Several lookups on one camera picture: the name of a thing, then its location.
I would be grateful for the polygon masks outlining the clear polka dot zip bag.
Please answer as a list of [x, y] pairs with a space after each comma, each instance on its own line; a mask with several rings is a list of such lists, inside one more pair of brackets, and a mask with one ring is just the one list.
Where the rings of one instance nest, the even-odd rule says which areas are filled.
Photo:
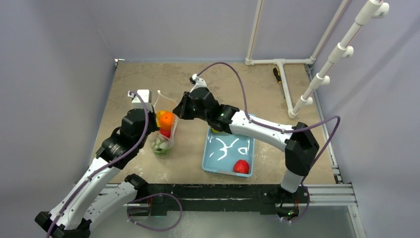
[[156, 113], [158, 129], [154, 133], [151, 148], [156, 156], [165, 156], [174, 147], [174, 135], [178, 123], [178, 117], [172, 110], [178, 103], [157, 90], [157, 99], [153, 104]]

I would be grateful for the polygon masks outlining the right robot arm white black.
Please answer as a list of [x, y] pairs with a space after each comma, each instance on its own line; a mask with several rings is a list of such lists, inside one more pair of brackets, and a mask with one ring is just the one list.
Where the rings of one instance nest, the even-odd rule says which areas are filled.
[[184, 92], [173, 113], [180, 119], [201, 119], [216, 131], [248, 136], [284, 152], [286, 172], [278, 195], [285, 202], [297, 196], [297, 189], [309, 174], [319, 150], [306, 124], [282, 125], [250, 116], [238, 107], [220, 104], [206, 87]]

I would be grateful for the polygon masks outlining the yellow-orange potato-like fruit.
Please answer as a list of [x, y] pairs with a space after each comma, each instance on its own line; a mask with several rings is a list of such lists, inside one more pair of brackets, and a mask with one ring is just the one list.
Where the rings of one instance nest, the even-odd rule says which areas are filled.
[[161, 118], [161, 116], [163, 116], [165, 113], [167, 113], [167, 111], [165, 110], [161, 110], [159, 112], [156, 113], [156, 119], [159, 120]]

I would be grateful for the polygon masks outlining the green fruit with black stripe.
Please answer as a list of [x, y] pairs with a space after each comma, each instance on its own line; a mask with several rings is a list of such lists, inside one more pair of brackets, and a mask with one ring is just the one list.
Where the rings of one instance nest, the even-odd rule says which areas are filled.
[[172, 142], [170, 140], [158, 140], [152, 142], [152, 151], [157, 156], [164, 156], [168, 154], [172, 148]]

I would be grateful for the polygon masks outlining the red apple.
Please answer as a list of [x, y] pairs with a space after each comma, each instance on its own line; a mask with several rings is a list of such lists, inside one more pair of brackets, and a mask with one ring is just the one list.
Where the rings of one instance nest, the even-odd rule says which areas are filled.
[[159, 132], [160, 132], [160, 134], [161, 134], [161, 135], [163, 135], [164, 137], [166, 137], [166, 138], [168, 138], [168, 139], [170, 139], [170, 138], [171, 138], [171, 135], [172, 135], [172, 129], [171, 129], [171, 128], [169, 128], [169, 129], [165, 129], [165, 128], [160, 127], [160, 128], [159, 128]]

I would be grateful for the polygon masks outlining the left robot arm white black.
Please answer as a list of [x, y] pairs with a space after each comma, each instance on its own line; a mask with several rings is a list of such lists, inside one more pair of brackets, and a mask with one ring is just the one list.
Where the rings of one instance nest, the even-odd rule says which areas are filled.
[[40, 212], [35, 222], [49, 238], [87, 238], [123, 204], [146, 200], [145, 180], [129, 175], [106, 195], [100, 192], [143, 148], [150, 133], [158, 128], [153, 107], [131, 109], [121, 126], [103, 141], [96, 157], [71, 192], [51, 211]]

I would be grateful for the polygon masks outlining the red textured strawberry fruit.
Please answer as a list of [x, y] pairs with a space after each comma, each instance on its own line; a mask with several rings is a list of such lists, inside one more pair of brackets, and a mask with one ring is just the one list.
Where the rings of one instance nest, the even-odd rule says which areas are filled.
[[245, 160], [238, 160], [233, 166], [233, 172], [240, 174], [248, 174], [250, 171], [250, 165]]

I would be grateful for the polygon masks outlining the orange fruit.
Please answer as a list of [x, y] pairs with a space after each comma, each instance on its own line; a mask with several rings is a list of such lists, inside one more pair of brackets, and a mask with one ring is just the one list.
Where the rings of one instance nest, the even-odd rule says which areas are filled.
[[158, 121], [159, 121], [159, 127], [162, 127], [165, 129], [169, 129], [169, 128], [172, 129], [174, 121], [175, 121], [175, 116], [172, 112], [167, 112], [163, 116], [161, 116], [161, 118]]

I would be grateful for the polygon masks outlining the light blue plastic basket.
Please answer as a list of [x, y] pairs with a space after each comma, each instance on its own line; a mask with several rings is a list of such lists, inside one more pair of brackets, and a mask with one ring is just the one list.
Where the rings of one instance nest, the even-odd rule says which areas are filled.
[[[206, 172], [249, 178], [253, 175], [255, 140], [249, 136], [213, 132], [209, 127], [202, 160]], [[247, 173], [237, 173], [234, 166], [239, 160], [249, 165]]]

